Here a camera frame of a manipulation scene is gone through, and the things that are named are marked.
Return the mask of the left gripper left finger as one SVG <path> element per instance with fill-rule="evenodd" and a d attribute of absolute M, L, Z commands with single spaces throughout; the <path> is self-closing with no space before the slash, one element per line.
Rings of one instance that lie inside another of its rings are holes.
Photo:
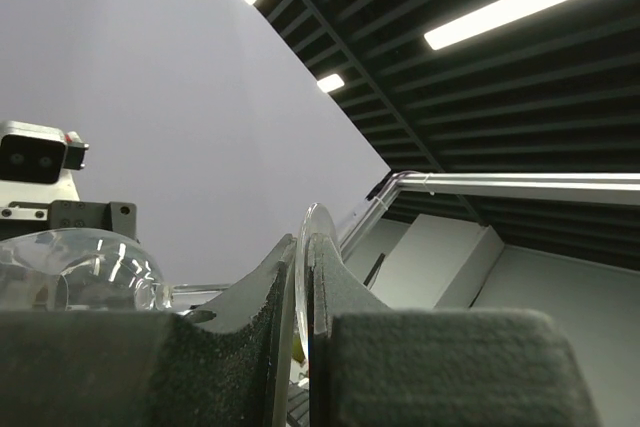
<path fill-rule="evenodd" d="M 146 323 L 148 340 L 114 342 L 106 338 L 88 352 L 67 359 L 45 356 L 11 364 L 1 359 L 1 422 L 5 426 L 282 426 L 286 422 L 291 337 L 293 263 L 296 241 L 281 238 L 285 249 L 280 288 L 270 289 L 285 313 L 276 366 L 265 373 L 216 377 L 202 361 L 174 358 L 167 336 L 191 327 L 185 315 L 205 308 L 198 322 L 212 319 L 215 301 L 232 286 L 180 314 L 172 308 Z"/>

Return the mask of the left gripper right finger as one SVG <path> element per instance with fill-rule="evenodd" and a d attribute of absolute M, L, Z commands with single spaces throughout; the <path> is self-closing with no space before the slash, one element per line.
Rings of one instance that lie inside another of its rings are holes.
<path fill-rule="evenodd" d="M 314 426 L 596 426 L 563 333 L 529 310 L 394 310 L 331 238 L 305 253 Z"/>

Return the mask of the clear wine glass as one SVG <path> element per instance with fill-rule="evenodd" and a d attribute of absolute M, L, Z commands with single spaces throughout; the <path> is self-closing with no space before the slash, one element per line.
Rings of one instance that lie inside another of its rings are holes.
<path fill-rule="evenodd" d="M 112 230 L 43 227 L 17 235 L 17 220 L 1 221 L 1 359 L 18 364 L 45 356 L 67 359 L 104 339 L 148 340 L 149 320 L 173 306 L 176 288 L 164 282 L 151 256 L 132 238 Z M 191 327 L 167 336 L 174 358 L 202 361 L 216 377 L 275 368 L 285 311 L 270 289 L 280 288 L 285 249 L 229 293 L 218 298 L 212 319 L 205 308 L 185 315 Z"/>

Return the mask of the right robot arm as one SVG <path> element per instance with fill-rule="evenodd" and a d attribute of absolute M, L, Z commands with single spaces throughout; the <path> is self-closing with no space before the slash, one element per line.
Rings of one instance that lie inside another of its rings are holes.
<path fill-rule="evenodd" d="M 124 202 L 11 201 L 1 207 L 1 243 L 61 229 L 97 229 L 139 242 L 137 207 Z"/>

